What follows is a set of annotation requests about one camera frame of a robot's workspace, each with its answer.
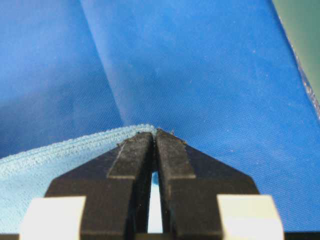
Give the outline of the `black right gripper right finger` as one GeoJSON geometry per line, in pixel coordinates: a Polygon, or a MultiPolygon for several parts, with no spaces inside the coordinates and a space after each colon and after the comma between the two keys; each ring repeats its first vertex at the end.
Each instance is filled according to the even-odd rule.
{"type": "Polygon", "coordinates": [[[247,174],[158,129],[162,229],[176,240],[282,240],[273,198],[247,174]]]}

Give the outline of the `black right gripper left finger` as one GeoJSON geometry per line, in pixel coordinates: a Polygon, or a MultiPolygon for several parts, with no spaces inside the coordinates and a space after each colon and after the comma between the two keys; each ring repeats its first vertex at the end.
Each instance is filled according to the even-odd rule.
{"type": "Polygon", "coordinates": [[[31,201],[21,240],[125,240],[147,229],[153,136],[141,132],[54,178],[31,201]]]}

